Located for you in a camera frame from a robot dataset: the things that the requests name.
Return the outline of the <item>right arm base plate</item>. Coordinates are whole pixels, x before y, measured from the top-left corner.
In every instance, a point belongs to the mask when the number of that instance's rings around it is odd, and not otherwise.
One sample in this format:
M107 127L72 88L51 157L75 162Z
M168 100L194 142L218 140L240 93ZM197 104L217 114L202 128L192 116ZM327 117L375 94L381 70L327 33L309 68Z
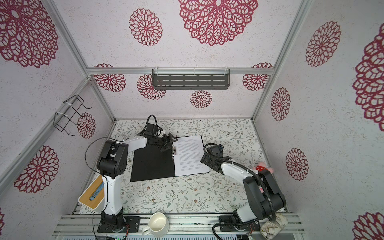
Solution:
M221 232L259 232L261 229L258 220L243 223L232 215L219 216L219 225Z

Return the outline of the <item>text printed paper sheet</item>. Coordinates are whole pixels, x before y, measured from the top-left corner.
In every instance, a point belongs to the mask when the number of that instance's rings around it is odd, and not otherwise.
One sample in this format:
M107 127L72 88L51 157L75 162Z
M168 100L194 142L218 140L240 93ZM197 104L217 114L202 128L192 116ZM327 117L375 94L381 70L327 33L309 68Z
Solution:
M204 155L201 135L180 137L173 143L174 165L176 177L205 174L209 167L201 163Z

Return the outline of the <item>red black file folder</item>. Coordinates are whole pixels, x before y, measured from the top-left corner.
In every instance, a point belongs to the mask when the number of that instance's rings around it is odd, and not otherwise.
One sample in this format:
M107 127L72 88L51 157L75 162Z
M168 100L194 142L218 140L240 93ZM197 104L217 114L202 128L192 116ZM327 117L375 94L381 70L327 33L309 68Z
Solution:
M173 146L163 153L156 146L147 145L134 153L131 182L176 177Z

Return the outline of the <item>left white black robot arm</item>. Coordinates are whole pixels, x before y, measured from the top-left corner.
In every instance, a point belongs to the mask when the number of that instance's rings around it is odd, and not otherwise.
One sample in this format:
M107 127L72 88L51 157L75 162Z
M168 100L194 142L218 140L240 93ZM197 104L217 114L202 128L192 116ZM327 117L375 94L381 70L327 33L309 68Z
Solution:
M147 145L155 146L160 153L172 149L178 139L171 133L166 133L158 125L155 115L147 118L144 128L134 137L124 141L106 137L106 142L97 162L94 172L102 176L105 203L100 211L101 220L95 233L120 233L128 231L129 227L124 218L124 207L121 199L121 180L127 168L128 154Z

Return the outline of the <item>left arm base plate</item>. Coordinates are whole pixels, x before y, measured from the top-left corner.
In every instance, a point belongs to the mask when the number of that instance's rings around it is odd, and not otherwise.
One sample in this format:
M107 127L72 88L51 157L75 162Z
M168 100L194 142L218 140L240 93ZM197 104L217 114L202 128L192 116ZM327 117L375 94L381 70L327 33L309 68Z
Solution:
M100 223L97 229L97 233L137 233L140 226L140 217L126 217L124 216L123 225L121 228L114 228L107 224Z

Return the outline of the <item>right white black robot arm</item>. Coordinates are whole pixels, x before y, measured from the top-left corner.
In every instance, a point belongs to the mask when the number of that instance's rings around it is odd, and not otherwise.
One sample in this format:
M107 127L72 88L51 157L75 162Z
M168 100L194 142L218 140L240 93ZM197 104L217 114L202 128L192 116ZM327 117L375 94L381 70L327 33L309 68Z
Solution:
M201 163L210 169L233 178L243 184L248 203L236 209L231 223L219 223L212 227L214 236L220 240L216 233L217 227L250 226L260 220L267 221L260 227L260 233L266 240L274 239L288 224L286 217L277 211L287 204L286 198L279 188L273 174L267 169L253 170L224 156L224 146L215 143L204 145L204 155Z

